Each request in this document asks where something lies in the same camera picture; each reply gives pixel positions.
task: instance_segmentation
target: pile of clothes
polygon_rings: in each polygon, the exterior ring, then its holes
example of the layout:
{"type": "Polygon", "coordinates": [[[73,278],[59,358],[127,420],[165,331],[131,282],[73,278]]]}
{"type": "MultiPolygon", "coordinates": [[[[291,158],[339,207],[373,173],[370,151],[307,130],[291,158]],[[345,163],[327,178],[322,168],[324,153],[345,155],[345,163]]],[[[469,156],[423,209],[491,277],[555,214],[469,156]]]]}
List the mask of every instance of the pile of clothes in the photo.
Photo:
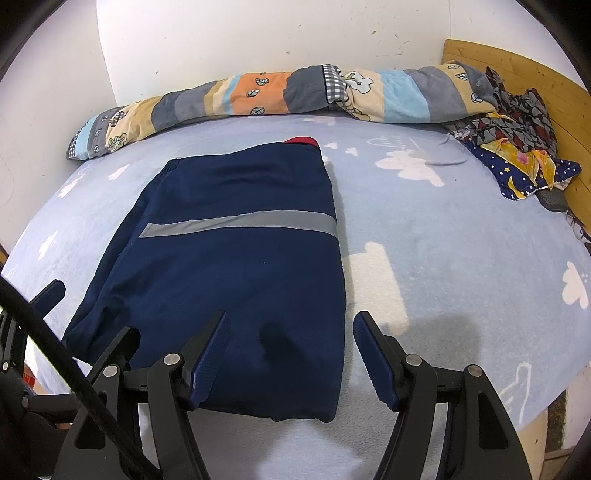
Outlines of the pile of clothes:
{"type": "Polygon", "coordinates": [[[497,72],[486,69],[498,111],[473,116],[445,127],[495,176],[501,194],[520,200],[536,193],[548,210],[568,210],[563,190],[581,172],[574,161],[558,157],[548,110],[536,89],[522,95],[505,90],[497,72]]]}

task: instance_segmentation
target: black cable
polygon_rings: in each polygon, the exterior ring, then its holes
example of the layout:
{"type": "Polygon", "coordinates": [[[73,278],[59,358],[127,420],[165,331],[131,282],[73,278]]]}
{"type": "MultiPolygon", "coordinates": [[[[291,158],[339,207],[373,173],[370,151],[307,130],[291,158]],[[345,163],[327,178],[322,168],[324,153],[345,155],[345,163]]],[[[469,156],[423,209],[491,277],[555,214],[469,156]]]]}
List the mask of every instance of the black cable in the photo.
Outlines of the black cable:
{"type": "Polygon", "coordinates": [[[119,451],[147,478],[162,479],[162,472],[131,442],[45,321],[3,277],[0,277],[0,305],[25,329],[84,405],[96,425],[119,451]]]}

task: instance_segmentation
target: navy blue pants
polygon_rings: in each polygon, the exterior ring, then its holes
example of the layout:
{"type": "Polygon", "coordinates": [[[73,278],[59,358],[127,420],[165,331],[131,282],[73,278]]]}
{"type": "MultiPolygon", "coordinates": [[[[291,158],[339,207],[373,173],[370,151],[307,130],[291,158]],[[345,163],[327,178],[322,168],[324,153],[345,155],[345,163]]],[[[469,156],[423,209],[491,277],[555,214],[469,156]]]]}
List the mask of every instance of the navy blue pants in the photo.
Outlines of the navy blue pants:
{"type": "Polygon", "coordinates": [[[331,421],[346,304],[331,223],[332,187],[313,145],[171,160],[113,236],[64,344],[92,364],[135,326],[132,367],[148,367],[226,310],[232,339],[202,407],[331,421]]]}

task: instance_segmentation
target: metal screw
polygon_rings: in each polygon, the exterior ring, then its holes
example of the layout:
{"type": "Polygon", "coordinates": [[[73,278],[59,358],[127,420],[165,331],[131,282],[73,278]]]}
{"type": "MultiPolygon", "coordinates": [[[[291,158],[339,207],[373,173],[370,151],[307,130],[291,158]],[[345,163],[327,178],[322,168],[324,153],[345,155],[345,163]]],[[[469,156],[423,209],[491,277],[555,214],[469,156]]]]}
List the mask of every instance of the metal screw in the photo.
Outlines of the metal screw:
{"type": "Polygon", "coordinates": [[[117,365],[109,365],[108,367],[105,367],[105,369],[103,370],[103,375],[106,377],[112,377],[118,371],[119,368],[117,368],[117,365]]]}
{"type": "Polygon", "coordinates": [[[414,367],[418,367],[420,364],[423,363],[423,359],[421,357],[419,357],[418,355],[415,355],[414,353],[407,355],[405,360],[407,361],[407,363],[409,365],[412,365],[414,367]]]}
{"type": "Polygon", "coordinates": [[[178,353],[169,353],[164,357],[164,363],[167,365],[176,365],[181,360],[181,356],[178,353]]]}
{"type": "Polygon", "coordinates": [[[478,365],[470,365],[468,367],[468,373],[473,377],[481,377],[483,374],[482,368],[478,365]]]}

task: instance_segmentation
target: patterned quilt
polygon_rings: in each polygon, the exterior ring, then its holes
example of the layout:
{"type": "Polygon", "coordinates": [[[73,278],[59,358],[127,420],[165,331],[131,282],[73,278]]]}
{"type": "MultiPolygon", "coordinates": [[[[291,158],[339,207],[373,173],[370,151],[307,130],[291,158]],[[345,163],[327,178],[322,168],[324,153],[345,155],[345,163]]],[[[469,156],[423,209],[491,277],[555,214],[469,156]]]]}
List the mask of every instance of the patterned quilt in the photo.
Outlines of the patterned quilt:
{"type": "Polygon", "coordinates": [[[70,141],[69,160],[114,152],[172,127],[231,115],[342,108],[382,123],[442,123],[496,111],[486,76],[453,62],[418,70],[348,70],[332,64],[294,72],[245,73],[118,106],[90,118],[70,141]]]}

